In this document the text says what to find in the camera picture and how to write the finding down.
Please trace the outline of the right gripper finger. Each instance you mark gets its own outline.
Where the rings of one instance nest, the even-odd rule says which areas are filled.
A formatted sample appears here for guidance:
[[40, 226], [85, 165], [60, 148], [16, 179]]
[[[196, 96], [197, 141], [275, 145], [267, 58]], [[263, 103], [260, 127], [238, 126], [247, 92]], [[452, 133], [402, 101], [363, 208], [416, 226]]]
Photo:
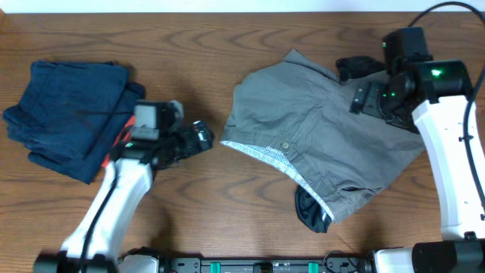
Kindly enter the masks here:
[[369, 56], [354, 56], [336, 60], [341, 81], [366, 77], [385, 70], [385, 64]]
[[352, 104], [350, 106], [350, 112], [359, 115], [364, 108], [365, 104], [365, 89], [363, 87], [357, 88], [355, 95], [352, 99]]

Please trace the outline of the grey shorts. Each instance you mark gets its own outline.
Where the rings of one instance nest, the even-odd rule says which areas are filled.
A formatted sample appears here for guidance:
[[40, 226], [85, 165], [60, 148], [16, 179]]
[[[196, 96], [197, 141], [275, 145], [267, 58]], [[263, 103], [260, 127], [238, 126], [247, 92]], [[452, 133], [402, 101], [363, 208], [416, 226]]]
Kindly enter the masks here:
[[360, 85], [292, 50], [235, 87], [221, 143], [283, 172], [341, 222], [425, 150], [419, 135], [351, 113]]

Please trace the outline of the black patterned jersey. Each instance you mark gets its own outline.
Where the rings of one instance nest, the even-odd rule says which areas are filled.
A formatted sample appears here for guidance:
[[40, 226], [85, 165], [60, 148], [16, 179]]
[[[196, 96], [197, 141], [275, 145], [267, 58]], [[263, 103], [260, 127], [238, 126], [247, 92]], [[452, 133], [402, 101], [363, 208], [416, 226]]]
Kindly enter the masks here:
[[301, 186], [295, 192], [295, 207], [298, 219], [315, 233], [327, 233], [331, 225], [331, 217], [321, 205]]

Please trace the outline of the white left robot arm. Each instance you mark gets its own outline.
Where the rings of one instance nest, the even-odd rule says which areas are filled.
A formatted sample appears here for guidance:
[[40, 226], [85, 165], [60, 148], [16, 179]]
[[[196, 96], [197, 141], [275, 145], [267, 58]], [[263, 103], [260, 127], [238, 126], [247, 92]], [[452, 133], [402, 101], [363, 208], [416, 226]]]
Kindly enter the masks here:
[[40, 254], [34, 272], [164, 272], [170, 266], [146, 247], [124, 258], [120, 248], [140, 201], [158, 171], [211, 149], [213, 133], [204, 121], [190, 127], [132, 126], [113, 147], [105, 177], [77, 229], [55, 255]]

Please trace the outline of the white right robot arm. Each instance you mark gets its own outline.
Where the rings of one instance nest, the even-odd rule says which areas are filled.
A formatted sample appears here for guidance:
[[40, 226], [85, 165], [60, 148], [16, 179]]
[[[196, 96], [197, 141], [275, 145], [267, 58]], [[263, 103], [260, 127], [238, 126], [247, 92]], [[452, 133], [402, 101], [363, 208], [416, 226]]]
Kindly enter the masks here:
[[371, 251], [357, 272], [482, 272], [484, 162], [474, 117], [476, 91], [462, 61], [404, 64], [386, 84], [357, 87], [350, 111], [421, 135], [440, 202], [442, 240]]

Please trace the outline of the folded navy blue garment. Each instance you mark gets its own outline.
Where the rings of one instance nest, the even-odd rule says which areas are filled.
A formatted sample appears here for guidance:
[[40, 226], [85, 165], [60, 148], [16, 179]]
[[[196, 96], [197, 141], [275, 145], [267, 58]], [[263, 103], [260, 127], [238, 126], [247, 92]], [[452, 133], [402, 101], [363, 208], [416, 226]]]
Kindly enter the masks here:
[[35, 61], [20, 101], [2, 117], [31, 162], [90, 184], [145, 95], [112, 62]]

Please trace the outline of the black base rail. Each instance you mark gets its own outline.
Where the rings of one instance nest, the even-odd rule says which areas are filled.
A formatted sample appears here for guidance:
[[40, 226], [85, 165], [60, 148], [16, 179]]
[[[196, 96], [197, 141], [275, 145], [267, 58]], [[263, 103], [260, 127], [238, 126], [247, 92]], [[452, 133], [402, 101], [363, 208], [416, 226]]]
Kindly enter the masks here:
[[373, 273], [370, 256], [332, 251], [318, 259], [230, 259], [163, 256], [156, 249], [132, 249], [117, 261], [119, 272], [139, 273]]

